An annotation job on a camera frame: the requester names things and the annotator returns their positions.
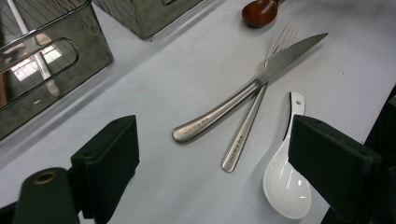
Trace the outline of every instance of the spoon bowl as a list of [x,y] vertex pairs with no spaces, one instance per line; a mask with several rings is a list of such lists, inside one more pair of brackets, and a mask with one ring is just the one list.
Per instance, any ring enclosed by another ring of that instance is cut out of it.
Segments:
[[291,113],[285,139],[265,169],[262,186],[265,197],[275,210],[284,217],[300,219],[311,208],[311,188],[308,181],[289,163],[290,131],[293,116],[304,114],[304,97],[290,93]]
[[278,0],[257,0],[242,9],[242,19],[249,25],[263,27],[274,20]]

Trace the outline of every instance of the black object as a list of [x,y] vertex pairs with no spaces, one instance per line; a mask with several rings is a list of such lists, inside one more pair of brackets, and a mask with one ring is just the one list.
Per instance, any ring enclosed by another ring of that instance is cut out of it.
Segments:
[[394,175],[381,172],[382,159],[321,120],[294,116],[289,161],[330,205],[322,223],[394,221],[378,221],[391,217],[384,198],[396,195]]
[[111,121],[71,161],[68,171],[49,168],[28,177],[19,200],[0,210],[0,223],[79,223],[79,211],[107,223],[139,163],[135,116]]

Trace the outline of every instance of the white ceramic spoon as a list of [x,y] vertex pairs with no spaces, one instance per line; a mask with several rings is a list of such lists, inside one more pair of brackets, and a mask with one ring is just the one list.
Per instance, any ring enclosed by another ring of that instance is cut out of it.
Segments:
[[303,218],[311,208],[311,189],[308,181],[289,163],[289,142],[294,115],[303,115],[304,97],[290,93],[291,113],[285,139],[268,164],[262,186],[265,196],[275,210],[284,217]]

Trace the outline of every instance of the white tablecloth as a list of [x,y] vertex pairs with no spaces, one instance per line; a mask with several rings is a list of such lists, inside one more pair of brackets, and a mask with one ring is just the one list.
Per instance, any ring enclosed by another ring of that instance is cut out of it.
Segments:
[[[302,220],[282,217],[262,192],[287,129],[288,94],[305,96],[307,116],[364,142],[396,83],[396,2],[287,0],[273,23],[252,29],[241,20],[249,1],[205,0],[151,40],[95,7],[114,63],[0,142],[0,206],[18,200],[27,176],[69,168],[111,120],[136,115],[141,162],[110,223],[319,223],[328,205],[314,190]],[[178,145],[172,130],[251,80],[288,23],[299,39],[329,35],[269,85],[236,170],[220,162],[248,101]]]

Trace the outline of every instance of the metal container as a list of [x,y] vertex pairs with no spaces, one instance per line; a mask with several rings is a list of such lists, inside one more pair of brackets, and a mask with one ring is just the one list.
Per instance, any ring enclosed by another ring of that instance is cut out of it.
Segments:
[[[0,139],[113,61],[90,0],[0,0]],[[44,56],[44,77],[35,56]]]
[[150,38],[202,0],[93,0],[142,39]]

